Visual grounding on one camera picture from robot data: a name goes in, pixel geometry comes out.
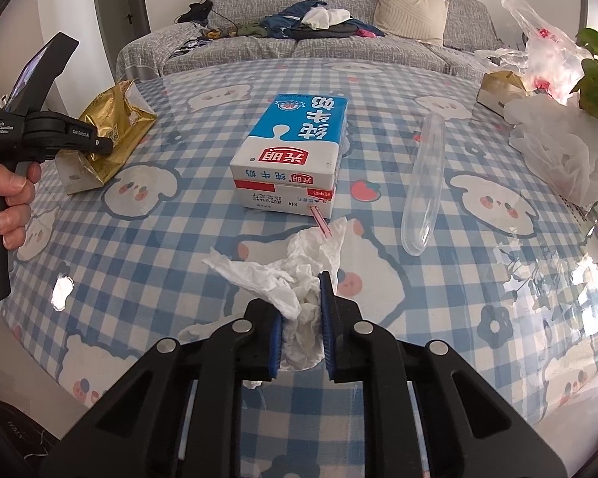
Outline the person left hand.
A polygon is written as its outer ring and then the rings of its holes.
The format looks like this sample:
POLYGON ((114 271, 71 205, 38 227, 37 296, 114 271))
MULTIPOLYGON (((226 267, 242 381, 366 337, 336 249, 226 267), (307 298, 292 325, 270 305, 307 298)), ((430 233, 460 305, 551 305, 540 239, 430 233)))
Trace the person left hand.
POLYGON ((6 208, 0 212, 0 236, 8 251, 18 249, 26 240, 26 226, 31 218, 35 184, 42 177, 41 166, 32 162, 22 176, 0 164, 0 196, 6 208))

